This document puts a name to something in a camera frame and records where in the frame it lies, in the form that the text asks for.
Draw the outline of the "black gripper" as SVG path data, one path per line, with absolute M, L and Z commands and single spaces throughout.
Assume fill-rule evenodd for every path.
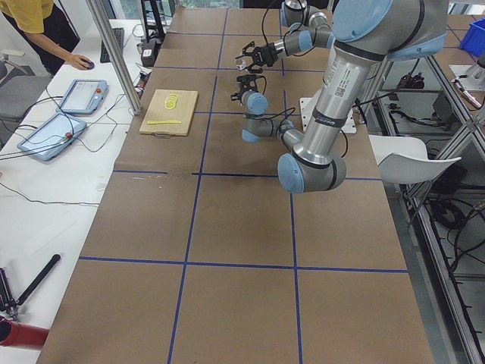
M 264 71 L 265 63 L 252 63 L 246 66 L 245 70 L 250 74 L 261 74 Z M 248 91 L 258 92 L 258 86 L 256 80 L 261 78 L 258 75 L 241 75 L 236 78 L 236 82 L 239 86 L 239 91 L 230 95 L 232 101 L 240 101 L 243 98 L 244 93 Z
M 243 57 L 253 57 L 253 65 L 256 71 L 261 71 L 263 67 L 272 67 L 278 60 L 278 51 L 273 42 L 264 46 L 257 46 L 250 42 L 242 49 Z

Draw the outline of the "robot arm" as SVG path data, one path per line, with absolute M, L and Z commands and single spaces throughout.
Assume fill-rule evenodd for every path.
M 256 80 L 264 76 L 247 74 L 238 76 L 236 82 L 239 90 L 230 96 L 232 101 L 238 101 L 245 108 L 244 118 L 246 123 L 242 129 L 242 139 L 247 143 L 257 143 L 262 137 L 276 137 L 288 149 L 293 152 L 293 145 L 299 141 L 299 131 L 296 133 L 296 141 L 287 142 L 284 137 L 286 133 L 295 130 L 294 124 L 287 118 L 277 120 L 281 115 L 289 112 L 289 109 L 268 117 L 268 100 L 265 95 L 258 91 Z
M 291 32 L 255 48 L 256 65 L 329 48 L 324 83 L 306 131 L 288 124 L 278 130 L 289 150 L 279 158 L 280 184 L 289 193 L 332 190 L 346 176 L 343 158 L 333 153 L 358 93 L 375 64 L 434 55 L 446 39 L 446 1 L 340 1 L 329 24 L 325 14 L 305 1 L 284 1 L 281 20 Z

